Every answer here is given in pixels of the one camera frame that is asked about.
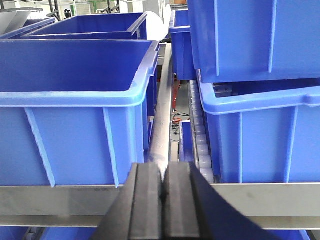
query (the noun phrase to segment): blue storage bin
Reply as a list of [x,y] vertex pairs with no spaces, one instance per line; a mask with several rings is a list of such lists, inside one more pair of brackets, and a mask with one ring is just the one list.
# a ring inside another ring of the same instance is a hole
[[24,38],[146,40],[146,18],[146,12],[74,16],[30,32]]
[[124,184],[149,147],[158,50],[147,40],[0,41],[0,185]]
[[21,240],[26,234],[27,227],[19,226],[0,226],[1,240]]
[[282,240],[310,240],[305,230],[269,230]]
[[198,82],[223,183],[320,182],[319,79]]
[[46,19],[29,19],[22,28],[0,35],[0,39],[21,39],[23,35],[53,24],[55,21],[52,17]]
[[95,228],[47,227],[40,240],[89,240]]
[[320,1],[190,0],[204,83],[320,77]]
[[179,80],[195,80],[188,10],[172,11],[169,26],[172,40],[173,71]]

